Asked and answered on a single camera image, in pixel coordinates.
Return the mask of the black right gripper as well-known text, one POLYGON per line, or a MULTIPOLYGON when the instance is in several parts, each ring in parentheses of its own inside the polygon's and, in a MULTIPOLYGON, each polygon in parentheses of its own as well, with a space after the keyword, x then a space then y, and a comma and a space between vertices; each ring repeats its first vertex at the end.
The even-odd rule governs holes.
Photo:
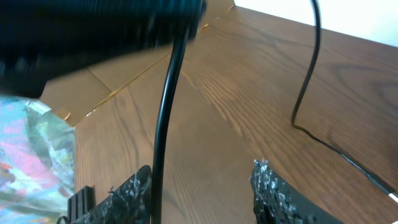
POLYGON ((56 224, 148 224, 151 183, 150 167, 142 166, 99 204, 94 188, 84 186, 68 199, 67 215, 56 224))

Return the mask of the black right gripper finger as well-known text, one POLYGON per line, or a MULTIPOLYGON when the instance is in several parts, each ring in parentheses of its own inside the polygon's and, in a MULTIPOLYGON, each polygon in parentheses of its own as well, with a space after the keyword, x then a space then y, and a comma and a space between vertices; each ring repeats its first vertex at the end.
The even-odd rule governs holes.
POLYGON ((341 221, 303 196, 269 167, 255 160, 251 187, 258 224, 339 224, 341 221))

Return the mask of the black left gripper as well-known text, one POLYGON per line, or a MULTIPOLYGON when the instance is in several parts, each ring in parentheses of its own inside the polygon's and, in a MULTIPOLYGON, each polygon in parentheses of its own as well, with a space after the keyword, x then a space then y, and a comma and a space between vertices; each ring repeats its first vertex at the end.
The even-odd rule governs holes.
POLYGON ((1 0, 1 93, 39 98, 49 80, 196 36, 204 0, 1 0))

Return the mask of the brown cardboard panel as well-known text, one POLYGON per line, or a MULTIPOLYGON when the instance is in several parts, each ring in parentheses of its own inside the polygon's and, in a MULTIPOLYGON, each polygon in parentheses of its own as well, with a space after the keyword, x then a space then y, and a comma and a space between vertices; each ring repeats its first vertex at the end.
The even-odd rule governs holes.
POLYGON ((70 125, 77 124, 114 91, 166 57, 169 46, 116 57, 49 81, 40 100, 70 125))

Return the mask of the colourful patterned sheet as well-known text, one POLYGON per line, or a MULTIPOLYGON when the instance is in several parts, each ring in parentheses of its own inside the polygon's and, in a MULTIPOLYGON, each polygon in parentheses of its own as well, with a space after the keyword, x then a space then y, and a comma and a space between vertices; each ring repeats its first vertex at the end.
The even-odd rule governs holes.
POLYGON ((75 191, 75 130, 39 100, 1 97, 1 223, 56 223, 75 191))

